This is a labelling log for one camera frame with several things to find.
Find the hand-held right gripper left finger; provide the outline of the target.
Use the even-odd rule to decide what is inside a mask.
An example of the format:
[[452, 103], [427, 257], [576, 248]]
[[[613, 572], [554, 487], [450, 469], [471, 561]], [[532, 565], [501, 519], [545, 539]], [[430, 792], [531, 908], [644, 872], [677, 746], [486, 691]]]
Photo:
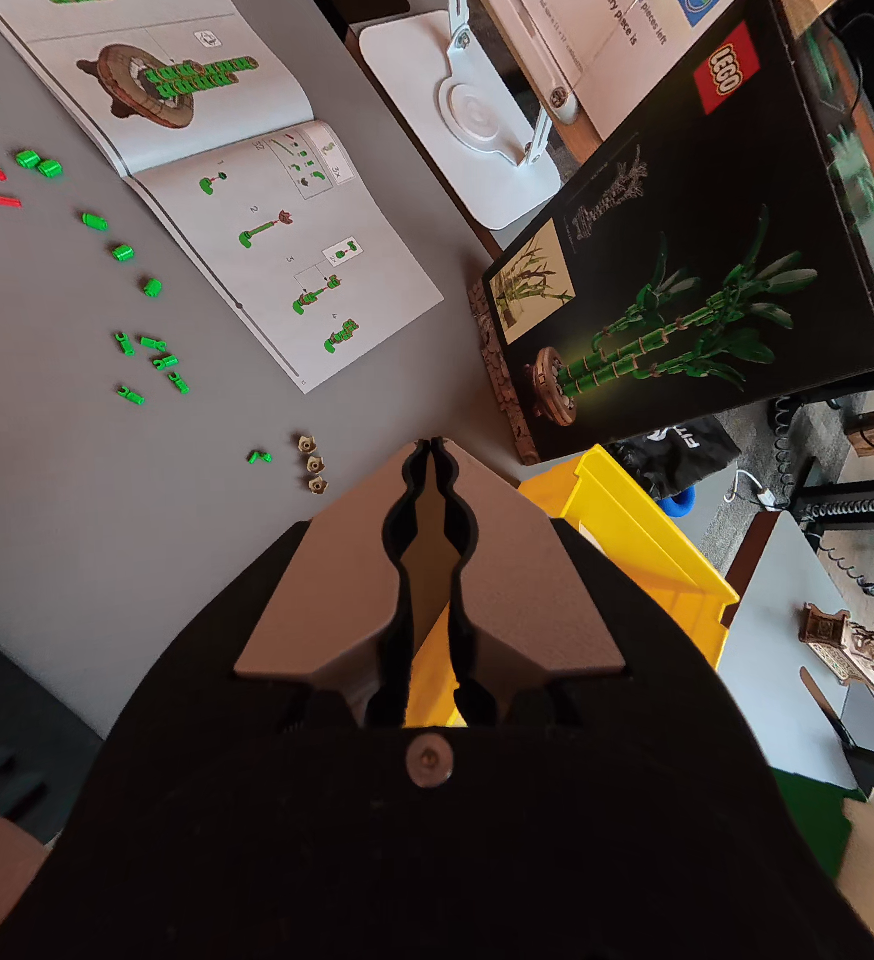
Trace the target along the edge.
[[309, 523], [234, 665], [243, 679], [340, 693], [369, 727], [401, 727], [415, 653], [409, 575], [429, 440], [409, 442]]

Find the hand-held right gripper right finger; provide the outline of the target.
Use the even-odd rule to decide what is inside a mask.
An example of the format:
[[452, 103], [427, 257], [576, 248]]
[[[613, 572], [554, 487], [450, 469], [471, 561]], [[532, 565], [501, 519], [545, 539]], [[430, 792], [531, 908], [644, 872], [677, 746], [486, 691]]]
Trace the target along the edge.
[[448, 651], [467, 726], [494, 726], [521, 692], [623, 674], [550, 516], [448, 438], [434, 438], [434, 464], [444, 535], [459, 555]]

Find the yellow plastic bin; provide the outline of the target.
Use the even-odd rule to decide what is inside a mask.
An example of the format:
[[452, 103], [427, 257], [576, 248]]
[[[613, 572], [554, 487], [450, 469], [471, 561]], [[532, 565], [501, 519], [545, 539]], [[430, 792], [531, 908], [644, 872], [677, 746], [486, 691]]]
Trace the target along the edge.
[[[717, 572], [688, 536], [615, 462], [597, 447], [522, 482], [518, 491], [551, 518], [582, 523], [607, 557], [684, 630], [716, 669], [729, 629], [728, 608], [739, 591]], [[407, 727], [460, 727], [449, 655], [449, 575], [434, 599], [415, 612], [418, 648], [412, 663]]]

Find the carved wooden model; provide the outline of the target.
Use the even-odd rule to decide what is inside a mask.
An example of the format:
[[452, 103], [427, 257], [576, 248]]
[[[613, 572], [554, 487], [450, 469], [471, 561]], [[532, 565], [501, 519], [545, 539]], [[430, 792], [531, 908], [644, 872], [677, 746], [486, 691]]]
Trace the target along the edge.
[[874, 691], [874, 628], [853, 621], [845, 609], [827, 613], [807, 602], [803, 605], [800, 641], [843, 686], [860, 682]]

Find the open instruction booklet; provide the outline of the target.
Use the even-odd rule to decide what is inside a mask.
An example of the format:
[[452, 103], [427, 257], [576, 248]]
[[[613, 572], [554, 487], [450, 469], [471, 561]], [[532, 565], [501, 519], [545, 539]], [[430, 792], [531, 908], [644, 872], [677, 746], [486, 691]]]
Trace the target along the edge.
[[227, 1], [0, 1], [0, 32], [307, 393], [443, 296]]

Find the green plastic bin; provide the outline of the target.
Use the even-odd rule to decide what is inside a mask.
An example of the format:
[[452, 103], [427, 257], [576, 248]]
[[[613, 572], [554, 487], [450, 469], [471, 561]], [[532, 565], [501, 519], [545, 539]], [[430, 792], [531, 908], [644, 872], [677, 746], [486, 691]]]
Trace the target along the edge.
[[836, 880], [852, 832], [851, 821], [844, 815], [844, 802], [865, 803], [866, 794], [858, 788], [847, 789], [777, 768], [772, 772], [803, 839], [825, 872]]

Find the black bamboo-print cardboard box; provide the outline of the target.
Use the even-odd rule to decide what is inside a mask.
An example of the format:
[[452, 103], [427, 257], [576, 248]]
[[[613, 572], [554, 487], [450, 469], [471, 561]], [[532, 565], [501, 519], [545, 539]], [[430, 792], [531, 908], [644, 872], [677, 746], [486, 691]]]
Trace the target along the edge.
[[874, 371], [874, 2], [639, 2], [471, 301], [526, 466]]

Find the white document stand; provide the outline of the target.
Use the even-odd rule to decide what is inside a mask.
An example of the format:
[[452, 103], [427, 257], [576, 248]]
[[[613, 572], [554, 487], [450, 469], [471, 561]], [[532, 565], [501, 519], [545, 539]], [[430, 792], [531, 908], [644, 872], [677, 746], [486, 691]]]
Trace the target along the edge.
[[459, 205], [491, 232], [520, 225], [580, 162], [557, 119], [578, 103], [539, 2], [412, 2], [361, 28], [357, 50]]

